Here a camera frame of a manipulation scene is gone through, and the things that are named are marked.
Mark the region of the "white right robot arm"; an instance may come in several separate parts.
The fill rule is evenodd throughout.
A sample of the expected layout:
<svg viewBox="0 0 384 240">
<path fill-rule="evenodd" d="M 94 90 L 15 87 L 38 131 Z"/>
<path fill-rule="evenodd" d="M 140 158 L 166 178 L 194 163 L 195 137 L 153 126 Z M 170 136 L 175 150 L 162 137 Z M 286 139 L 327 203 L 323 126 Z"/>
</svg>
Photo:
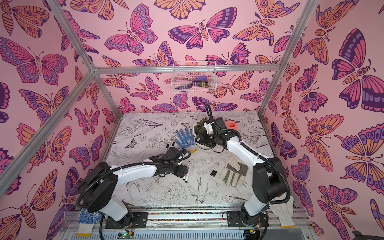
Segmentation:
<svg viewBox="0 0 384 240">
<path fill-rule="evenodd" d="M 259 222 L 267 222 L 266 210 L 272 205 L 288 203 L 291 198 L 281 160 L 265 157 L 251 148 L 237 130 L 226 128 L 223 119 L 214 119 L 210 104 L 206 103 L 205 108 L 208 114 L 205 129 L 213 147 L 223 147 L 252 170 L 253 195 L 240 211 L 244 225 L 255 226 Z"/>
</svg>

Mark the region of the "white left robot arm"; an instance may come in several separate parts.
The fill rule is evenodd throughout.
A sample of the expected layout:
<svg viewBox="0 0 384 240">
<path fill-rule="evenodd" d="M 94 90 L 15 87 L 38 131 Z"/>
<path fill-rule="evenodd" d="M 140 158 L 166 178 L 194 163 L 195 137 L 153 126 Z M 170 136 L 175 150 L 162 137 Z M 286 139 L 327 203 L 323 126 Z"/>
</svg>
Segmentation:
<svg viewBox="0 0 384 240">
<path fill-rule="evenodd" d="M 188 175 L 189 167 L 181 162 L 190 156 L 191 152 L 186 149 L 169 147 L 165 153 L 152 156 L 144 162 L 124 166 L 100 163 L 79 185 L 76 208 L 86 209 L 89 213 L 97 212 L 127 226 L 132 221 L 132 213 L 128 204 L 114 197 L 116 188 L 143 178 L 174 175 L 182 179 Z"/>
</svg>

